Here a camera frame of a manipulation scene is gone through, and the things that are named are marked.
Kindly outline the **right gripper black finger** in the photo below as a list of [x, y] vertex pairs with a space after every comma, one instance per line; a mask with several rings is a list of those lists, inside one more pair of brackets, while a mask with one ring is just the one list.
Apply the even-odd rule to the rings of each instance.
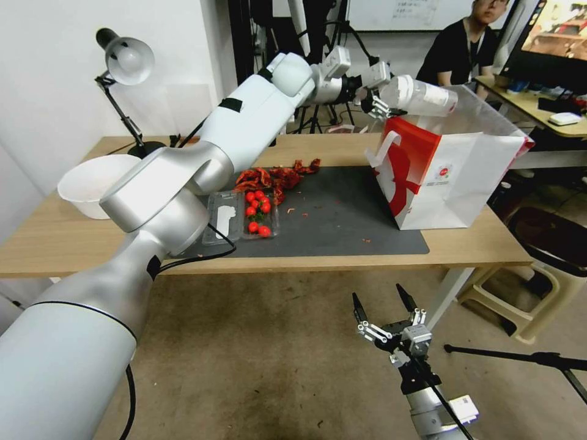
[[379, 341], [380, 343], [389, 342], [393, 338], [392, 333], [384, 330], [376, 324], [371, 323], [367, 319], [367, 315], [363, 308], [363, 305], [355, 292], [352, 293], [352, 300], [353, 314], [357, 322], [356, 328], [359, 335], [362, 336], [362, 338], [364, 338], [368, 342], [372, 343], [375, 343], [377, 341]]
[[427, 310], [419, 308], [416, 305], [414, 298], [405, 290], [403, 286], [401, 286], [401, 284], [396, 284], [396, 289], [404, 307], [409, 314], [408, 320], [410, 321], [411, 325], [423, 325], [426, 322]]

